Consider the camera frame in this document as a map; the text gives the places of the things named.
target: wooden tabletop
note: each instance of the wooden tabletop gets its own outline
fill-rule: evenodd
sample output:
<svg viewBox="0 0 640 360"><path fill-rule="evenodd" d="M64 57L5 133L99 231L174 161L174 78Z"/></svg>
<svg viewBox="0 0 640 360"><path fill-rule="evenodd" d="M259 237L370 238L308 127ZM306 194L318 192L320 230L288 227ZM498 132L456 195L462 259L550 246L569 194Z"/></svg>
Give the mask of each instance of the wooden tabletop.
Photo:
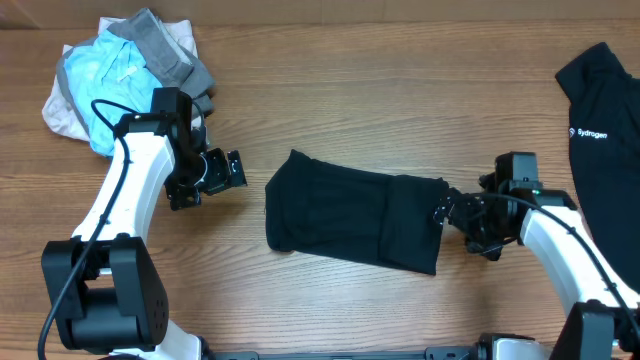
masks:
<svg viewBox="0 0 640 360"><path fill-rule="evenodd" d="M52 133L41 109L63 44L95 30L0 32L0 359L33 359L50 303L40 256L93 204L109 161ZM249 187L155 210L149 251L171 318L216 351L417 350L513 332L553 344L560 301L527 249L466 254L446 228L438 275L267 246L264 186L291 149L327 162L443 177L463 191L497 155L538 154L574 193L569 102L555 73L607 41L640 73L640 21L447 22L196 28L218 82L214 143L240 150ZM65 355L57 333L51 359Z"/></svg>

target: black cable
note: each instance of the black cable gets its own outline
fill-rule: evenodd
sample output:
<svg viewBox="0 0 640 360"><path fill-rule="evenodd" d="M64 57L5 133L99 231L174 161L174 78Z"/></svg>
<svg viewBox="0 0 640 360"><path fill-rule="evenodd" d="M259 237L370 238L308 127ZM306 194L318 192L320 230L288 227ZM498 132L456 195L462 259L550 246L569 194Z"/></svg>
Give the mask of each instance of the black cable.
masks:
<svg viewBox="0 0 640 360"><path fill-rule="evenodd" d="M516 240L518 240L518 238L509 238L509 239L507 239L507 240L503 241L502 243L498 244L498 246L494 246L494 247L489 248L489 249L487 249L487 250L485 250L485 251L483 251L483 252L479 252L479 253L470 253L470 254L471 254L471 255L475 255L475 256L483 256L483 255L488 254L488 253L490 253L490 252L493 252L493 251L496 251L496 250L500 250L500 249L502 249L503 247L505 247L505 246L507 246L507 245L511 244L512 242L514 242L514 241L516 241Z"/></svg>
<svg viewBox="0 0 640 360"><path fill-rule="evenodd" d="M96 104L107 104L107 105L115 106L117 108L129 111L131 113L137 113L137 111L130 109L124 105L114 103L113 101L102 100L102 99L93 100L91 102L91 109L93 109L93 112L96 113L96 116L98 116L98 118L100 118L100 120L102 120L102 122L111 131L113 131L114 135L115 135L114 126L100 113L100 111L98 111ZM104 212L102 213L102 215L100 215L100 219L98 220L98 225L96 226L96 229L93 231L93 234L91 234L89 241L87 242L84 249L82 250L82 253L78 257L76 263L73 265L73 268L71 269L71 273L69 274L67 281L65 282L64 286L60 290L60 294L58 294L58 297L53 302L53 305L51 305L51 310L49 311L49 315L47 316L47 319L45 320L44 325L42 325L42 330L40 331L40 338L38 339L38 359L40 360L47 359L47 357L45 356L44 348L45 348L45 343L47 342L47 335L49 334L49 330L51 330L51 325L53 324L53 320L55 319L55 316L58 313L58 310L60 309L60 305L62 304L65 294L67 293L67 291L69 291L69 288L71 287L71 284L73 283L75 278L78 276L80 269L84 268L87 256L89 255L91 248L97 241L98 236L100 235L100 232L102 232L102 228L107 223L107 218L111 213L111 209L113 208L113 205L115 204L116 199L118 198L118 194L120 193L120 190L122 190L124 180L127 177L127 171L129 170L129 162L131 161L129 157L129 147L127 146L127 143L124 141L124 138L122 136L117 137L117 139L120 140L120 143L122 144L122 149L124 150L124 163L122 164L122 172L120 173L120 178L116 183L116 187L113 189L113 194L111 194L111 198L109 198L109 202L107 203L107 206L104 208Z"/></svg>
<svg viewBox="0 0 640 360"><path fill-rule="evenodd" d="M636 322L636 319L635 319L633 313L631 312L631 310L627 306L627 303L624 301L624 299L620 295L620 292L618 292L618 289L617 289L616 285L613 283L613 281L611 281L611 279L609 278L609 275L604 270L604 267L602 267L602 264L600 264L600 261L598 260L596 255L593 253L593 250L591 250L591 248L589 247L587 242L584 241L582 236L580 236L580 234L578 234L578 232L576 231L576 229L574 227L569 226L567 223L562 221L562 219L560 219L559 217L555 216L553 213L549 212L548 210L543 209L541 206L533 204L533 203L528 202L526 200L517 198L515 196L504 195L504 194L492 194L492 193L475 193L475 194L462 194L462 195L459 195L459 197L473 197L473 198L480 198L480 199L482 199L482 198L484 198L484 199L501 199L501 200L514 201L514 202L522 204L522 205L524 205L524 206L526 206L526 207L528 207L530 209L539 211L540 213L542 213L542 214L546 215L547 217L549 217L551 220L553 220L556 223L558 223L558 225L562 226L565 230L567 230L567 232L569 232L569 234L573 235L573 237L578 241L578 243L582 246L582 248L584 248L584 251L587 253L587 255L589 255L589 258L591 259L591 262L596 267L596 270L598 270L598 273L602 277L602 281L604 281L604 283L607 285L607 289L609 290L609 292L611 292L611 295L613 295L613 297L616 299L616 301L620 305L620 308L622 308L623 312L627 316L627 318L629 320L629 323L631 325L632 331L634 332L633 335L634 335L635 340L636 340L636 344L634 344L634 345L636 347L638 345L640 345L640 329L638 327L638 323Z"/></svg>

